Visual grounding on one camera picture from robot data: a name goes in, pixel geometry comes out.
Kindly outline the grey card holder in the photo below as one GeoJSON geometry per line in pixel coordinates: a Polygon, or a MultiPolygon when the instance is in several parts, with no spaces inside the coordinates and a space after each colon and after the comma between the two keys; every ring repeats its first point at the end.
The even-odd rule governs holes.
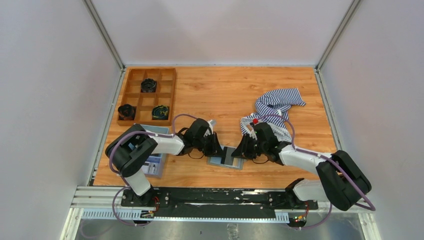
{"type": "Polygon", "coordinates": [[[247,160],[244,158],[236,158],[232,156],[232,153],[236,150],[235,147],[222,145],[221,149],[223,150],[224,157],[222,156],[209,157],[206,162],[208,165],[234,169],[234,170],[243,169],[244,163],[247,160]]]}

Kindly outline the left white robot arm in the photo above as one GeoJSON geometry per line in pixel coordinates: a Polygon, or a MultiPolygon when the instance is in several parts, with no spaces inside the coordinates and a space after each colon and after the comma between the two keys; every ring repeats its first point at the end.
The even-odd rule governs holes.
{"type": "Polygon", "coordinates": [[[212,121],[197,118],[190,127],[172,134],[155,133],[134,124],[107,146],[105,155],[111,170],[134,192],[135,202],[146,207],[153,201],[152,185],[142,170],[148,158],[153,154],[184,156],[193,150],[205,157],[225,155],[212,121]]]}

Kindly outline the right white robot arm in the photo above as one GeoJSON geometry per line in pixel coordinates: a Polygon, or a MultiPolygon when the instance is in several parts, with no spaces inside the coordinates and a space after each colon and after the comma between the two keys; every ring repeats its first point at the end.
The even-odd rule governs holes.
{"type": "Polygon", "coordinates": [[[309,200],[328,201],[339,210],[358,205],[372,190],[371,182],[344,150],[316,152],[279,140],[268,123],[253,125],[242,136],[232,156],[254,160],[265,155],[281,166],[292,166],[318,176],[318,180],[298,179],[286,188],[286,204],[298,209],[309,200]]]}

